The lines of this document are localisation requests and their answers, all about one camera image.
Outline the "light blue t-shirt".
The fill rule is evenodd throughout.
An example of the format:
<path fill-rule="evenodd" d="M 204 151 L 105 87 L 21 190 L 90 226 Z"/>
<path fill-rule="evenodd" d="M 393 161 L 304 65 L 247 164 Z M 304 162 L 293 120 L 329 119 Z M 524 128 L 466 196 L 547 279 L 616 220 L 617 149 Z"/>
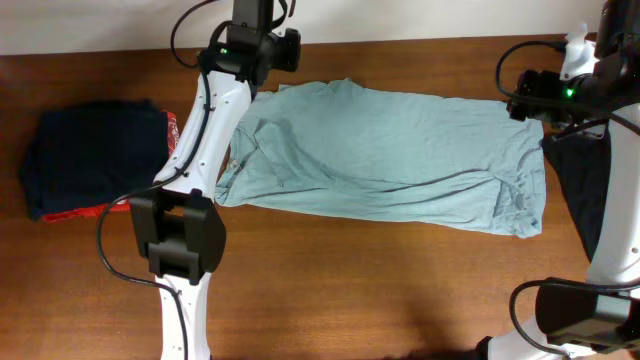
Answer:
<path fill-rule="evenodd" d="M 240 120 L 215 200 L 529 238 L 543 227 L 542 137 L 499 101 L 284 85 Z"/>

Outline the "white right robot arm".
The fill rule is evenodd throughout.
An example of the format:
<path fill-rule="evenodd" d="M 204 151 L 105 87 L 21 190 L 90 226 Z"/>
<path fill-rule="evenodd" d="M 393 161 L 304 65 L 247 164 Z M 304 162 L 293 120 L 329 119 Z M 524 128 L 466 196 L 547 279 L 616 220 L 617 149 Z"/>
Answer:
<path fill-rule="evenodd" d="M 639 349 L 639 0 L 607 0 L 595 40 L 552 43 L 559 72 L 528 70 L 512 119 L 556 128 L 547 160 L 590 265 L 585 281 L 533 280 L 535 312 L 480 341 L 475 359 L 578 359 Z"/>

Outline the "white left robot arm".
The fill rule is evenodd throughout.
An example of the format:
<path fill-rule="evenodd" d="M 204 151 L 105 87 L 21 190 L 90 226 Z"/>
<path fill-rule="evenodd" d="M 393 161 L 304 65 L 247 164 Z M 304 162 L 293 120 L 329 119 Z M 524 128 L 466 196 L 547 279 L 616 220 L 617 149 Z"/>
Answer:
<path fill-rule="evenodd" d="M 234 0 L 193 65 L 196 97 L 184 131 L 152 185 L 130 197 L 139 254 L 161 297 L 164 359 L 208 359 L 207 291 L 226 229 L 215 208 L 219 171 L 232 135 L 272 70 L 294 72 L 300 33 L 286 27 L 295 2 Z"/>

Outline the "black garment at right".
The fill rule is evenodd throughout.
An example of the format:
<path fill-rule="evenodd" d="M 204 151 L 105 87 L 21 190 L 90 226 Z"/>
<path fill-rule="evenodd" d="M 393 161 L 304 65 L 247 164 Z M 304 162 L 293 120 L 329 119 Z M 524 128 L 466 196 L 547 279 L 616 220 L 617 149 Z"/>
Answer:
<path fill-rule="evenodd" d="M 611 171 L 609 131 L 599 137 L 546 135 L 542 149 L 558 176 L 572 221 L 591 261 L 602 231 Z"/>

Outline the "folded red shirt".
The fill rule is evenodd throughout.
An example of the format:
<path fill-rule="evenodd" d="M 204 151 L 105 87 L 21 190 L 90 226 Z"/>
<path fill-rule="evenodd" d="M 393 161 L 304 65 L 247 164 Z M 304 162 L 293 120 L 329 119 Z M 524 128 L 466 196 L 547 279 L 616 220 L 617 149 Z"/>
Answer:
<path fill-rule="evenodd" d="M 167 146 L 168 146 L 168 154 L 171 155 L 175 148 L 178 145 L 179 140 L 179 128 L 176 116 L 166 110 L 162 110 L 165 120 L 167 121 Z M 99 216 L 102 211 L 107 207 L 107 203 L 99 204 L 91 207 L 76 207 L 71 210 L 57 212 L 57 213 L 47 213 L 41 216 L 41 220 L 47 223 L 53 223 L 63 220 L 68 220 L 72 218 L 91 218 Z M 130 209 L 128 200 L 121 200 L 116 203 L 113 208 L 115 212 L 126 212 Z"/>

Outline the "folded navy blue shirt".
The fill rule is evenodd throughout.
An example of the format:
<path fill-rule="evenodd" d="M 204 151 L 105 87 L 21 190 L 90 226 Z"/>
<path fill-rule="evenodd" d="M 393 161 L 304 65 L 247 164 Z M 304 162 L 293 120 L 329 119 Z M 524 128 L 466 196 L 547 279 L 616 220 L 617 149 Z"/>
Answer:
<path fill-rule="evenodd" d="M 110 203 L 151 184 L 169 158 L 149 101 L 96 101 L 43 113 L 19 168 L 29 217 Z"/>

